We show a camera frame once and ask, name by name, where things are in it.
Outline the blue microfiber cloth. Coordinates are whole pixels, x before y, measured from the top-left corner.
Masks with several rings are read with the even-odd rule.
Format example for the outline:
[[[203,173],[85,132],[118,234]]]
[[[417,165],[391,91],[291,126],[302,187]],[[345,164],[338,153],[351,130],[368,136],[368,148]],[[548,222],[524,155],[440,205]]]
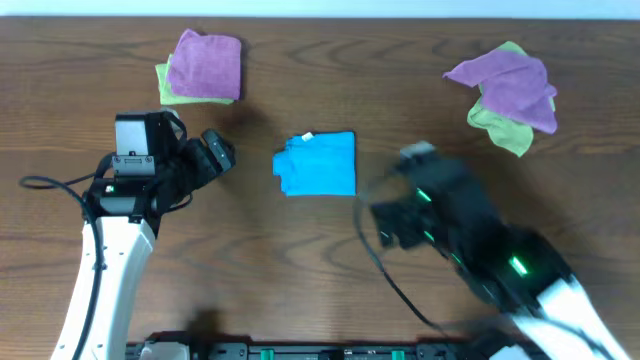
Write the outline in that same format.
[[[286,196],[355,196],[355,133],[307,132],[273,156],[273,175]]]

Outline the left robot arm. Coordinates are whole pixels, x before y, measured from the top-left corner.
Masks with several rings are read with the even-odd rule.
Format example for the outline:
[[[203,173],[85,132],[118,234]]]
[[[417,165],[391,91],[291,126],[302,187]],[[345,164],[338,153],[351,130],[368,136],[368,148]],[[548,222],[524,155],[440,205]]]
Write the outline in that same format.
[[[55,359],[122,359],[137,287],[163,215],[228,172],[233,145],[187,135],[172,110],[120,113],[116,150],[81,198],[82,257]]]

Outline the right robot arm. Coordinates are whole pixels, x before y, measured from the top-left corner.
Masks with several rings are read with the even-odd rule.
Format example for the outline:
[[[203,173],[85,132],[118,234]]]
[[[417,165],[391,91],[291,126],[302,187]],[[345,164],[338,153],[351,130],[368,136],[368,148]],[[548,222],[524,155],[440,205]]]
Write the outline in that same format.
[[[403,157],[363,192],[385,248],[432,246],[483,302],[551,359],[625,359],[575,272],[539,232],[506,222],[460,160],[434,150]]]

